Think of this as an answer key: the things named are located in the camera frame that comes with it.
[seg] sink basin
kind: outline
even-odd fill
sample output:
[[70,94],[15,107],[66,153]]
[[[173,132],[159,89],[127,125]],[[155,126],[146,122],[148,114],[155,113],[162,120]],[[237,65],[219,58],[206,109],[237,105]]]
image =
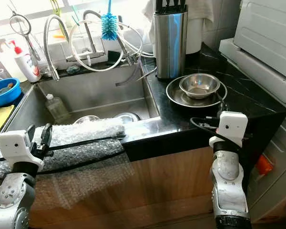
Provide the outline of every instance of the sink basin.
[[[71,117],[63,124],[72,124],[80,117],[96,115],[112,118],[124,112],[137,114],[140,119],[159,116],[152,93],[145,79],[123,86],[135,66],[122,66],[106,72],[91,72],[62,77],[59,81],[41,81],[33,86],[7,130],[26,129],[29,125],[45,125],[54,120],[45,107],[45,96],[53,94],[64,102]],[[137,71],[136,78],[142,75]]]

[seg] black marble countertop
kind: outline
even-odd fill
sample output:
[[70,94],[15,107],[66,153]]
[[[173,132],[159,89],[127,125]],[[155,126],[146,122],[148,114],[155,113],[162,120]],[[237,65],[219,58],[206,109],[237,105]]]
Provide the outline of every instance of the black marble countertop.
[[[144,62],[146,71],[154,68],[154,60]],[[252,135],[243,143],[240,163],[245,177],[273,137],[286,116],[286,108],[246,77],[224,57],[205,44],[199,53],[187,55],[184,75],[209,73],[227,87],[225,99],[229,111],[242,112],[248,119],[246,133]],[[170,101],[166,87],[171,81],[147,77],[160,117],[142,120],[126,126],[123,145],[131,161],[208,146],[208,133],[190,124],[191,117],[216,116],[219,106],[188,108]]]

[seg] kitchen faucet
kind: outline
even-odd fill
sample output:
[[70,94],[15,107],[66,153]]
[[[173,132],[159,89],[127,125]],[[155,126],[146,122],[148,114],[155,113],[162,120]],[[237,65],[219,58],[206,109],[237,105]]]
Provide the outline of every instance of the kitchen faucet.
[[[101,18],[101,15],[98,14],[97,12],[92,11],[92,10],[86,10],[86,11],[84,12],[84,14],[83,14],[83,19],[84,19],[84,20],[86,20],[86,16],[87,16],[87,14],[89,14],[89,13],[91,13],[91,14],[97,16],[98,18]],[[88,24],[87,24],[87,23],[85,23],[85,28],[86,28],[86,32],[87,32],[87,34],[88,34],[88,39],[89,39],[89,42],[90,42],[90,46],[91,46],[92,53],[97,54],[97,51],[96,51],[96,49],[95,49],[95,45],[94,45],[94,43],[93,43],[93,39],[92,39],[92,36],[91,36],[90,31],[89,31],[89,28],[88,28]],[[122,42],[122,40],[121,40],[121,38],[120,38],[119,35],[117,36],[117,41],[118,41],[118,43],[119,43],[119,45],[120,45],[120,47],[121,47],[121,49],[122,49],[122,51],[123,51],[123,53],[124,53],[123,58],[125,58],[125,59],[127,60],[128,64],[129,64],[130,66],[133,65],[133,64],[135,64],[136,60],[135,60],[134,56],[130,55],[129,52],[126,50],[126,48],[125,48],[125,46],[124,46],[124,44],[123,44],[123,42]]]
[[52,19],[56,19],[58,20],[59,24],[61,25],[62,27],[62,30],[63,30],[63,33],[64,33],[64,36],[66,38],[66,40],[69,42],[69,35],[67,33],[67,30],[66,30],[66,25],[63,23],[63,21],[61,20],[61,18],[55,14],[52,14],[50,15],[47,20],[46,20],[46,23],[44,25],[44,31],[43,31],[43,46],[44,46],[44,54],[46,56],[46,59],[47,59],[47,62],[48,62],[48,65],[49,65],[49,70],[51,72],[51,75],[52,75],[52,78],[54,80],[59,80],[59,75],[52,63],[52,60],[51,60],[51,57],[50,57],[50,54],[49,54],[49,50],[48,50],[48,35],[49,35],[49,26],[50,26],[50,22],[52,21]]

